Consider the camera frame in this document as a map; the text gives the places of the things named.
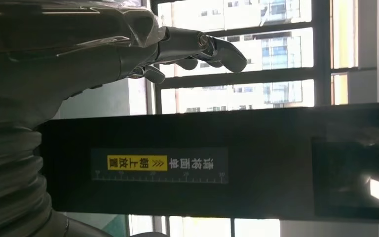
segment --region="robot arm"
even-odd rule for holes
[[[127,77],[160,83],[165,76],[154,63],[193,69],[203,60],[232,72],[247,64],[229,42],[199,31],[158,31],[151,12],[111,5],[0,0],[0,236],[108,236],[52,211],[38,174],[42,158],[33,150],[41,137],[33,129],[63,100]]]

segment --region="black metal beam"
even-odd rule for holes
[[[125,236],[126,237],[130,237],[131,234],[130,234],[130,222],[128,221],[128,218],[129,218],[130,215],[124,215],[124,219],[125,219]]]
[[[230,219],[230,237],[236,237],[236,231],[234,228],[234,218]]]
[[[247,27],[240,29],[222,30],[222,31],[210,31],[206,34],[214,37],[225,37],[225,36],[239,36],[248,34],[258,34],[258,33],[272,33],[277,31],[289,31],[295,29],[302,29],[312,27],[311,22],[298,22],[291,24],[281,24],[281,25],[268,25],[268,26],[256,26]]]
[[[159,14],[157,10],[157,5],[159,4],[157,0],[150,0],[151,1],[151,10],[152,12],[157,16]]]
[[[349,73],[349,72],[364,72],[364,71],[374,71],[377,67],[366,67],[366,68],[335,68],[331,69],[331,74]]]
[[[157,115],[162,114],[162,88],[159,84],[154,85],[155,111]]]
[[[154,4],[162,4],[167,2],[184,1],[184,0],[152,0]]]
[[[315,105],[331,104],[330,0],[312,0]]]
[[[162,84],[156,85],[156,88],[157,90],[163,90],[171,88],[191,88],[198,86],[294,81],[315,79],[315,77],[316,72],[313,68],[288,68],[242,73],[173,77],[167,78]]]
[[[170,217],[165,216],[165,228],[166,228],[166,235],[171,236],[171,224],[170,224]]]
[[[350,131],[374,126],[379,127],[379,103],[58,119],[39,128],[43,140],[40,156],[57,211],[286,220],[374,218],[379,222],[379,204],[350,202],[351,196],[366,197],[368,189],[361,190],[358,185],[363,172],[379,178],[379,139],[370,139],[375,143],[368,147]],[[316,143],[315,138],[323,138],[320,143],[329,142]],[[116,177],[116,171],[105,181],[93,180],[92,175],[102,167],[93,166],[91,151],[99,148],[114,149],[117,155],[148,149],[151,153],[143,154],[155,155],[158,148],[226,148],[228,153],[222,160],[228,161],[229,182],[115,181],[111,178]],[[365,164],[357,165],[363,158]],[[334,192],[348,185],[339,180],[357,180],[351,190],[358,192],[350,196]]]

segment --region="label sticker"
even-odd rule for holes
[[[228,151],[202,148],[93,148],[92,180],[228,184]]]
[[[108,170],[168,171],[168,156],[108,155]]]

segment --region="window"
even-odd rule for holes
[[[252,39],[253,39],[252,35],[245,35],[245,36],[243,36],[243,40],[244,41],[248,41],[248,40],[252,40]]]
[[[293,47],[289,52],[290,45],[301,45],[298,37],[282,37],[262,40],[262,64],[264,70],[292,68],[302,64],[302,48]]]
[[[235,219],[235,237],[280,237],[279,220]]]
[[[348,104],[348,74],[331,76],[332,105]]]
[[[239,110],[240,105],[251,105],[253,109],[267,109],[273,108],[274,103],[287,103],[285,107],[314,106],[312,79],[227,86],[233,90],[214,90],[214,87],[164,89],[161,91],[162,113],[215,111],[213,107]]]
[[[247,87],[236,87],[233,88],[234,93],[244,93],[244,92],[253,92],[254,89],[252,86],[247,86]]]
[[[200,68],[208,68],[208,67],[210,67],[210,64],[205,63],[205,62],[200,63]]]
[[[130,235],[153,231],[153,217],[141,215],[128,216]]]
[[[203,86],[203,90],[226,90],[226,85],[218,85],[218,86]]]
[[[301,102],[303,90],[301,81],[264,83],[266,104]]]
[[[207,112],[212,112],[212,111],[226,111],[227,107],[226,106],[214,106],[214,107],[209,107],[207,108]]]
[[[221,15],[222,13],[218,9],[213,10],[213,15]]]
[[[230,237],[230,219],[169,217],[170,237]]]
[[[230,1],[230,2],[227,3],[227,6],[228,7],[239,6],[239,1]]]
[[[197,108],[187,108],[187,110],[185,111],[185,113],[196,113],[196,112],[200,112],[201,108],[200,107],[197,107]]]
[[[278,5],[271,6],[271,15],[286,14],[286,12],[287,12],[287,9],[285,7],[285,4],[278,4]]]
[[[239,42],[239,41],[240,41],[240,36],[229,36],[229,37],[227,38],[227,40],[228,40],[229,42]]]
[[[272,15],[271,7],[274,5],[276,7],[272,10],[273,13],[281,12],[284,6],[287,13]],[[205,22],[205,18],[201,17],[200,13],[207,6],[212,10],[217,9],[219,15],[223,17]],[[163,22],[166,26],[205,32],[257,27],[266,24],[291,24],[293,22],[311,21],[311,0],[287,0],[286,4],[285,1],[280,3],[280,1],[275,0],[262,1],[260,4],[257,4],[257,0],[175,1],[158,4],[158,16],[164,18]]]
[[[284,108],[284,103],[273,104],[273,105],[274,105],[274,109],[281,109],[281,108]]]
[[[357,1],[331,0],[331,66],[358,66]]]
[[[251,110],[252,109],[252,105],[239,105],[239,110]]]

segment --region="yellow label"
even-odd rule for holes
[[[108,155],[108,170],[168,171],[168,156]]]

